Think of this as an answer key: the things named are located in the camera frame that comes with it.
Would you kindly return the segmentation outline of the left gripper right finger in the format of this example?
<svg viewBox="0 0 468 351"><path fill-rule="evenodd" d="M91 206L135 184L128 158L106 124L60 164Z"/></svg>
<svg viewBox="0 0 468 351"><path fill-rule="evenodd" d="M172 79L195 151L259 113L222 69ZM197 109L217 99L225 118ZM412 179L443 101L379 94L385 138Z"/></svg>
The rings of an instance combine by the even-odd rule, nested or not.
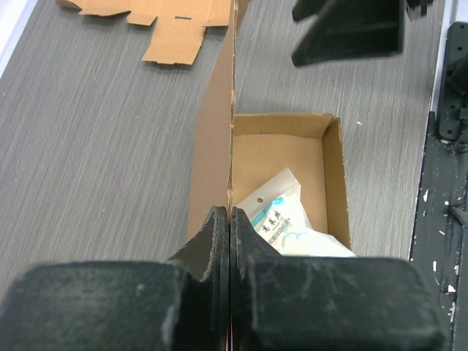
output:
<svg viewBox="0 0 468 351"><path fill-rule="evenodd" d="M232 350L444 350L421 275L393 258L283 256L230 218Z"/></svg>

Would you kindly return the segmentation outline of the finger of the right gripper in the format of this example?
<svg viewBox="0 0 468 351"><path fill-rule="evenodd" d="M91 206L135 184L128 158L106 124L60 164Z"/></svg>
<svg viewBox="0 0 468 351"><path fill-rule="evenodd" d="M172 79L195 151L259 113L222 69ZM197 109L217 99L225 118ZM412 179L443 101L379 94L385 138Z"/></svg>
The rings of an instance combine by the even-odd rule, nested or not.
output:
<svg viewBox="0 0 468 351"><path fill-rule="evenodd" d="M404 47L404 1L297 1L292 19L315 17L291 58L295 67L326 61L399 55Z"/></svg>

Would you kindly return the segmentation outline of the large brown cardboard box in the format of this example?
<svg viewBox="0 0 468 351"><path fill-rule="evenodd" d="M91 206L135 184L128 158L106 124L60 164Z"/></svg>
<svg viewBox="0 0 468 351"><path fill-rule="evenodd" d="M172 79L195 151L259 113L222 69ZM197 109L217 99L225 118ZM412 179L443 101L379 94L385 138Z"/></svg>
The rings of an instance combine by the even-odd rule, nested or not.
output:
<svg viewBox="0 0 468 351"><path fill-rule="evenodd" d="M283 170L301 185L312 228L350 245L340 121L326 113L242 115L235 106L235 36L246 1L228 4L228 28L196 118L187 235L213 206L232 208Z"/></svg>

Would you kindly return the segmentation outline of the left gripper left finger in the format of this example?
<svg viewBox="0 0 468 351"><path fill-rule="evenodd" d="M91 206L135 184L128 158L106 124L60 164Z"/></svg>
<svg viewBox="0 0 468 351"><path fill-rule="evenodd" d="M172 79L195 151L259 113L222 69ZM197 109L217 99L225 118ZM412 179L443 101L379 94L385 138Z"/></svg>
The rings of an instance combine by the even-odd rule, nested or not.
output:
<svg viewBox="0 0 468 351"><path fill-rule="evenodd" d="M229 225L213 207L165 261L35 265L1 302L3 350L224 350Z"/></svg>

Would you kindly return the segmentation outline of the white plastic packet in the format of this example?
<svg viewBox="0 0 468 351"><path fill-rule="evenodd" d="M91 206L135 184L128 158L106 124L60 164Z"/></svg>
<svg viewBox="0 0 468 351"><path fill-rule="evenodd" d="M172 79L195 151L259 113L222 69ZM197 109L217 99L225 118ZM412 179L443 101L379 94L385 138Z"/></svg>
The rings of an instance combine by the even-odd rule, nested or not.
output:
<svg viewBox="0 0 468 351"><path fill-rule="evenodd" d="M283 169L236 205L255 231L286 256L353 257L332 235L313 229L301 202L301 185Z"/></svg>

